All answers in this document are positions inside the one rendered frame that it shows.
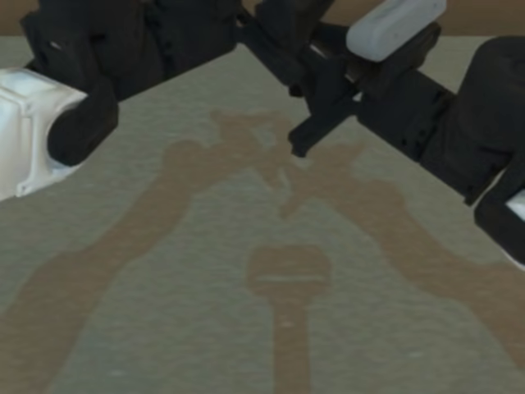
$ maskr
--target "brown wall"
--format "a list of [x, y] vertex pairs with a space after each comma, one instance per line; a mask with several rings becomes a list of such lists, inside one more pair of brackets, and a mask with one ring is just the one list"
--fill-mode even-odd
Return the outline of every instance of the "brown wall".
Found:
[[[258, 1], [244, 2], [251, 6]], [[380, 2], [336, 0], [326, 19], [349, 24]], [[37, 0], [0, 0], [0, 35], [20, 34], [18, 20], [36, 4]], [[447, 35], [525, 35], [525, 1], [449, 0], [449, 10], [441, 22]]]

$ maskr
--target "textured floor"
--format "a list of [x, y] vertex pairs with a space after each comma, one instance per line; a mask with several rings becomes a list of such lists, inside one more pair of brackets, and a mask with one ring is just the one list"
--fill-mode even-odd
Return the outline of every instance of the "textured floor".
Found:
[[[442, 39], [425, 71], [456, 89], [483, 41]], [[0, 393], [523, 392], [525, 276], [355, 122], [292, 159], [305, 114], [240, 48], [0, 205]]]

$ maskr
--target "white plastic cover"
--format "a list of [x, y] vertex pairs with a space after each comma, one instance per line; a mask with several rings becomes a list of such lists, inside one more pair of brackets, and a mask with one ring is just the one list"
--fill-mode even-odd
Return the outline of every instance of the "white plastic cover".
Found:
[[350, 26], [348, 50], [382, 62], [446, 11], [446, 0], [385, 0]]
[[62, 181], [80, 166], [48, 155], [53, 122], [86, 94], [30, 70], [0, 70], [0, 201]]

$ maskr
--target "gray floor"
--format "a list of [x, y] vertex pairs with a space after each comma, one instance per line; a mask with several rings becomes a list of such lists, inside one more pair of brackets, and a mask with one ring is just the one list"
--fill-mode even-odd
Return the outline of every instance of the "gray floor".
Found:
[[[459, 86], [484, 39], [442, 39]], [[30, 58], [0, 40], [0, 66]], [[461, 199], [242, 48], [122, 105], [70, 180], [0, 206], [2, 394], [515, 394], [525, 276]]]

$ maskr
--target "robotic arm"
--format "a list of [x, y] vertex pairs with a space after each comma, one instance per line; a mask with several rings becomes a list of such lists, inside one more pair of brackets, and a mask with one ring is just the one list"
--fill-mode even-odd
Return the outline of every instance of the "robotic arm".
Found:
[[350, 29], [320, 22], [333, 2], [40, 0], [21, 22], [34, 60], [0, 73], [0, 199], [65, 179], [120, 101], [243, 44], [308, 106], [293, 154], [356, 116], [477, 204], [477, 225], [525, 267], [525, 38], [483, 44], [453, 94], [418, 71], [445, 0], [386, 0]]

